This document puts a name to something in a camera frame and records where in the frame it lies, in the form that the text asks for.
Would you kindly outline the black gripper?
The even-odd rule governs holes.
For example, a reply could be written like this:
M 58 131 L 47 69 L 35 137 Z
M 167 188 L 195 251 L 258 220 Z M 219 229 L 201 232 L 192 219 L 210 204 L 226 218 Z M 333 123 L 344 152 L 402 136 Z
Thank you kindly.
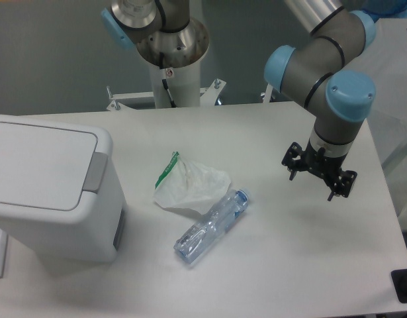
M 298 172 L 309 172 L 327 182 L 333 197 L 348 198 L 357 172 L 342 170 L 342 164 L 348 153 L 348 144 L 331 144 L 321 138 L 310 138 L 304 151 L 300 144 L 293 142 L 287 149 L 281 164 L 290 172 L 293 180 Z

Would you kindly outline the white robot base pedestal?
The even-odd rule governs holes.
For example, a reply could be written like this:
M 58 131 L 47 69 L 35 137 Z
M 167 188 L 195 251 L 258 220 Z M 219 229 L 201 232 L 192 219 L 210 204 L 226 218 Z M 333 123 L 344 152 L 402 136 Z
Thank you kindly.
M 140 93 L 113 94 L 107 87 L 107 110 L 163 109 L 175 107 L 213 107 L 222 104 L 221 93 L 226 82 L 216 78 L 209 86 L 201 86 L 201 63 L 181 68 L 161 69 L 147 64 L 152 90 Z

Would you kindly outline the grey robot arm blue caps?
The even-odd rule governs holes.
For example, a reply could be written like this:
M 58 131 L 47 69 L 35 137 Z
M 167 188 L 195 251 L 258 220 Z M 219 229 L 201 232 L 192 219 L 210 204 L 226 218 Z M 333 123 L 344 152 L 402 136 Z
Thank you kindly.
M 280 46 L 268 58 L 265 81 L 316 118 L 308 144 L 290 145 L 282 165 L 295 175 L 324 181 L 331 196 L 347 197 L 357 173 L 345 160 L 375 99 L 372 79 L 346 66 L 372 43 L 376 27 L 362 11 L 339 1 L 288 1 L 311 35 L 298 50 Z M 112 39 L 137 49 L 149 65 L 158 108 L 202 105 L 200 62 L 208 51 L 205 26 L 190 14 L 188 1 L 113 1 L 101 12 Z

